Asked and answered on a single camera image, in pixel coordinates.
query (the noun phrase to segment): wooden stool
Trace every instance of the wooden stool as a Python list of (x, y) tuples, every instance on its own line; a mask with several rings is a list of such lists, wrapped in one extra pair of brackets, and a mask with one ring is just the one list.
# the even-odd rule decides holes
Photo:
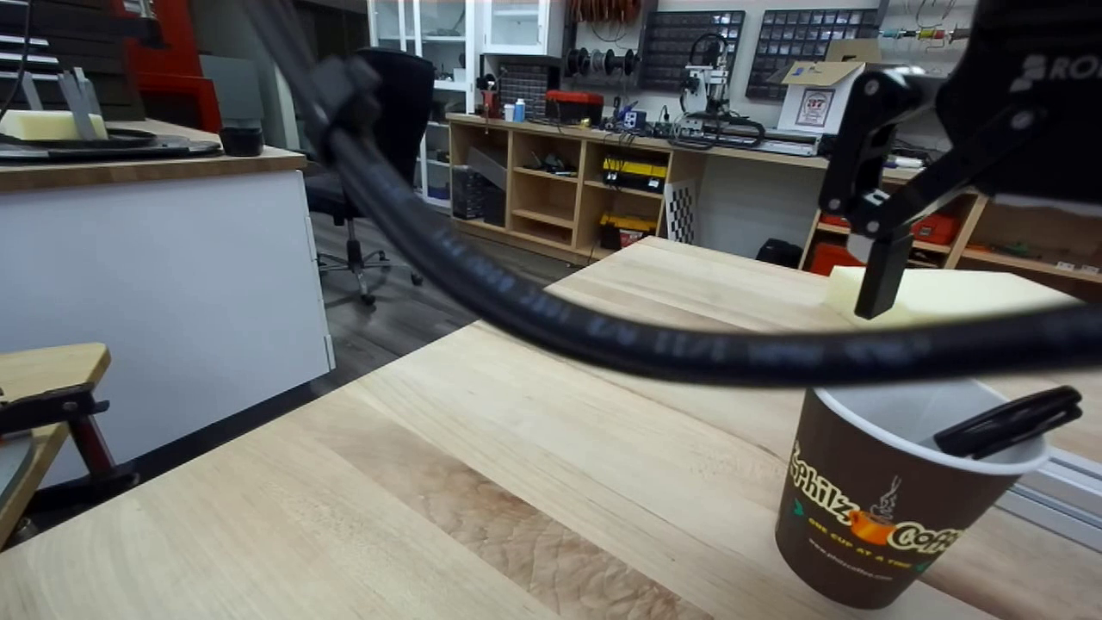
[(101, 426), (89, 416), (106, 411), (94, 399), (106, 366), (106, 345), (0, 355), (0, 549), (11, 542), (70, 434), (94, 477), (112, 472)]

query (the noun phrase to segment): box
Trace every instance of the box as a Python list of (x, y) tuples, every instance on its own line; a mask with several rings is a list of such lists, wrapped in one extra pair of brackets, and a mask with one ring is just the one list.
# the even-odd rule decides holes
[(598, 216), (598, 248), (627, 248), (642, 238), (651, 238), (655, 234), (655, 220), (645, 220), (645, 216), (620, 216), (620, 215), (604, 215)]
[(924, 327), (939, 321), (976, 321), (1073, 302), (1073, 298), (1015, 271), (907, 268), (896, 306), (875, 321), (864, 321), (853, 314), (861, 278), (864, 268), (852, 264), (837, 264), (825, 278), (825, 306), (841, 317), (852, 317), (856, 327)]
[(658, 163), (631, 163), (631, 159), (604, 159), (598, 163), (606, 187), (631, 187), (645, 193), (661, 193), (669, 180), (669, 167)]
[(825, 62), (791, 62), (786, 74), (782, 133), (837, 133), (856, 76), (879, 62), (875, 43), (837, 43)]
[(953, 246), (958, 231), (962, 231), (962, 216), (953, 215), (926, 215), (916, 224), (908, 224), (908, 238), (926, 246)]

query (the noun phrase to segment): workshop floor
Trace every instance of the workshop floor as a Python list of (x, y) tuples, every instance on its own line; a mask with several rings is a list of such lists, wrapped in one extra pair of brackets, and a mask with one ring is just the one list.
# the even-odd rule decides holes
[[(318, 399), (391, 357), (402, 357), (459, 327), (464, 327), (473, 321), (468, 311), (456, 306), (437, 287), (410, 282), (410, 262), (391, 251), (391, 246), (365, 220), (353, 224), (363, 248), (375, 251), (383, 248), (391, 262), (390, 276), (379, 282), (375, 290), (375, 306), (358, 300), (358, 282), (345, 264), (328, 264), (324, 271), (324, 298), (328, 298), (328, 321), (329, 321), (329, 338), (334, 338), (334, 357), (339, 368), (318, 381), (310, 381), (308, 388), (293, 388), (283, 393), (263, 406), (251, 406), (236, 416), (227, 416), (215, 426), (202, 426), (189, 438), (180, 438), (151, 455), (141, 455), (133, 461), (123, 465), (123, 477), (118, 484), (101, 484), (101, 485), (87, 485), (87, 484), (70, 484), (70, 485), (53, 485), (40, 489), (27, 510), (27, 524), (23, 536), (55, 528), (102, 501), (110, 501), (112, 492), (127, 489), (132, 484), (162, 477), (266, 422), (275, 422), (297, 406), (304, 406), (308, 399)], [(318, 248), (324, 256), (345, 256), (345, 226), (334, 226), (329, 216), (312, 216), (312, 231), (318, 231)], [(567, 276), (576, 264), (514, 248), (514, 246), (498, 246), (498, 241), (485, 241), (485, 238), (473, 238), (481, 251), (490, 251), (498, 264), (514, 268), (522, 278), (533, 278), (542, 287)]]

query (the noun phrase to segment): white wall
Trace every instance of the white wall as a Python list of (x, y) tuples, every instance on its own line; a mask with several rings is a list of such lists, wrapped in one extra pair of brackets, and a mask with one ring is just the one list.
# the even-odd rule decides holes
[[(658, 12), (746, 12), (744, 38), (729, 76), (729, 112), (775, 127), (779, 105), (746, 101), (746, 76), (764, 12), (815, 12), (815, 8), (879, 8), (879, 0), (658, 0)], [(678, 101), (663, 94), (637, 98), (648, 118), (661, 118), (661, 108), (678, 120)], [(700, 187), (697, 231), (700, 246), (758, 256), (768, 238), (801, 246), (815, 215), (822, 174), (786, 168), (761, 163), (708, 159)]]
[[(755, 118), (764, 127), (775, 127), (779, 120), (779, 105), (764, 105), (764, 101), (746, 101), (746, 76), (755, 67), (755, 44), (758, 44), (758, 30), (761, 30), (761, 13), (764, 12), (831, 12), (831, 8), (880, 8), (880, 0), (658, 0), (658, 12), (744, 12), (744, 36), (739, 36), (739, 47), (738, 47), (738, 62), (732, 62), (732, 76), (729, 76), (729, 112)], [(673, 112), (673, 118), (678, 120), (678, 98), (669, 94), (645, 94), (642, 108), (648, 112), (648, 118), (661, 118), (661, 108)]]

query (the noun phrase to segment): red object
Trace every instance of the red object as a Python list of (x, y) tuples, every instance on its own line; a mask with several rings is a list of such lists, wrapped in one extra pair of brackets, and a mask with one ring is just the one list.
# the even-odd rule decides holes
[[(112, 0), (112, 13), (138, 22), (123, 12), (123, 0)], [(162, 44), (147, 47), (138, 38), (127, 43), (127, 68), (147, 118), (220, 132), (220, 108), (215, 84), (202, 79), (189, 0), (158, 0), (154, 13)]]
[(852, 224), (845, 215), (822, 215), (821, 220), (831, 224), (831, 226), (846, 226)]
[(604, 108), (606, 101), (592, 91), (547, 91), (547, 105), (564, 105), (564, 108)]
[(908, 226), (908, 238), (926, 246), (953, 246), (958, 231), (962, 231), (962, 216), (929, 215)]
[(833, 264), (861, 264), (861, 262), (846, 251), (846, 246), (825, 246), (825, 241), (821, 241), (821, 246), (814, 248), (808, 271), (831, 276)]

